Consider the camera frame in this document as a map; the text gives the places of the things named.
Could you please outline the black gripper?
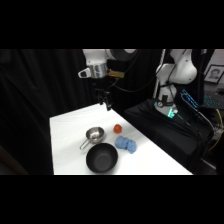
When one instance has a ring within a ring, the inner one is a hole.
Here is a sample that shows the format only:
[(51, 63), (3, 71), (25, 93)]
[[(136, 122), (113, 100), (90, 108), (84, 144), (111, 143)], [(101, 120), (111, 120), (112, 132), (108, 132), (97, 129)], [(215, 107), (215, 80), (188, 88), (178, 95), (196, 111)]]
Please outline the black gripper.
[(96, 97), (98, 100), (98, 103), (100, 105), (103, 105), (103, 100), (105, 100), (106, 109), (107, 111), (110, 111), (112, 109), (112, 100), (109, 97), (110, 91), (109, 91), (109, 81), (107, 78), (103, 79), (96, 79), (94, 81), (94, 90), (96, 93)]

